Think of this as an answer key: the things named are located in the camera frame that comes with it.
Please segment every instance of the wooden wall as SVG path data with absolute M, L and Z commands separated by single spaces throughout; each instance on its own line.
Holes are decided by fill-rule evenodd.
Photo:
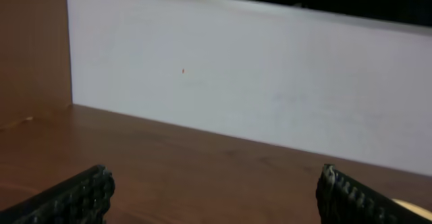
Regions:
M 66 0 L 0 0 L 0 129 L 72 103 Z

